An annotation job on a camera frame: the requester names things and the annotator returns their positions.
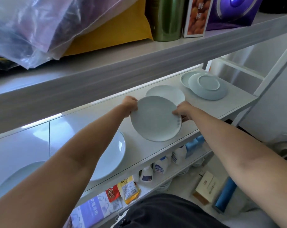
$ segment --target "green thermos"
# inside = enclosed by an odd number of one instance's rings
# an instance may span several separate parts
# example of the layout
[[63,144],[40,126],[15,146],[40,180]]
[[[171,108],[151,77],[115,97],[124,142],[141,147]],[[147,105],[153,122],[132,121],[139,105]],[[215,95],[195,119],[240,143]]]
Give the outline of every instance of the green thermos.
[[185,0],[146,0],[145,15],[155,41],[181,38]]

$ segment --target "purple box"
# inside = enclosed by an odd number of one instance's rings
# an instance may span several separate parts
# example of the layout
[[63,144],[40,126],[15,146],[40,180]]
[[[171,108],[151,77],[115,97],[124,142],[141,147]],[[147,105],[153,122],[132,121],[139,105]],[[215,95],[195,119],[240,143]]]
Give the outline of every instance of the purple box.
[[250,26],[263,0],[214,0],[206,31]]

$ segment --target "hand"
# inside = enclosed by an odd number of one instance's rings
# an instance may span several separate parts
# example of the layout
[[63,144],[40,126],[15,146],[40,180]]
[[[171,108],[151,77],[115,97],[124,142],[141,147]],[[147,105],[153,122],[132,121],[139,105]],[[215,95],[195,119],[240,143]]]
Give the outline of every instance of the hand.
[[184,101],[177,106],[177,109],[172,111],[172,114],[181,115],[182,122],[192,120],[191,111],[194,108],[189,102]]
[[129,117],[132,111],[138,110],[137,99],[132,96],[126,96],[121,105],[126,110],[125,118]]

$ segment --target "red snack bag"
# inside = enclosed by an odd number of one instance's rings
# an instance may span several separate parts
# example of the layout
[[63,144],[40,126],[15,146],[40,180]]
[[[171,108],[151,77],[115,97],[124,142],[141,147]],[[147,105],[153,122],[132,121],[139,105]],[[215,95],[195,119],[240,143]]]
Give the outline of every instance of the red snack bag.
[[108,196],[108,200],[109,202],[113,202],[114,200],[116,200],[118,197],[120,197],[120,193],[119,190],[117,188],[117,185],[113,186],[110,189],[106,190],[106,194]]

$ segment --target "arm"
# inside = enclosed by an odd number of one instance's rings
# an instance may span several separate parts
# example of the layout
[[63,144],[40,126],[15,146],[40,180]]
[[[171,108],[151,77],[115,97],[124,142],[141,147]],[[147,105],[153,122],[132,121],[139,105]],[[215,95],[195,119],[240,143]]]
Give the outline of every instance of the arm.
[[0,199],[0,227],[62,227],[96,164],[137,100],[123,103],[75,134],[43,166]]
[[174,114],[193,120],[235,183],[287,228],[287,161],[264,144],[188,102]]

